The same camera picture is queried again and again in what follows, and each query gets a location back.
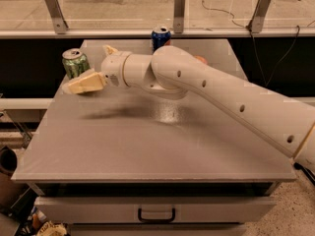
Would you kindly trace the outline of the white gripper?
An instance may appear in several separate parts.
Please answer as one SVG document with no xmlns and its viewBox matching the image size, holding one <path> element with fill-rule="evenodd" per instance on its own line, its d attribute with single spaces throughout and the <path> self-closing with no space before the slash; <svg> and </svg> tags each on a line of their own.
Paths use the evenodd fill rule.
<svg viewBox="0 0 315 236">
<path fill-rule="evenodd" d="M 86 70 L 62 86 L 65 93 L 80 94 L 102 90 L 107 84 L 112 87 L 127 86 L 124 80 L 124 66 L 131 52 L 117 52 L 117 49 L 110 45 L 104 45 L 102 48 L 107 57 L 101 63 L 101 72 L 94 69 Z"/>
</svg>

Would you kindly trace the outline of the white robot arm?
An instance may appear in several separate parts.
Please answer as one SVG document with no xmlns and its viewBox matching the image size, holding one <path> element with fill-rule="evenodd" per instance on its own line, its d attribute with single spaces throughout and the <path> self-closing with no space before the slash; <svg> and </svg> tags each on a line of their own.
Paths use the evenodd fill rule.
<svg viewBox="0 0 315 236">
<path fill-rule="evenodd" d="M 294 162 L 315 171 L 314 106 L 210 67 L 178 47 L 163 46 L 151 55 L 113 52 L 99 72 L 89 69 L 62 89 L 79 94 L 107 85 L 137 87 L 169 99 L 193 91 Z"/>
</svg>

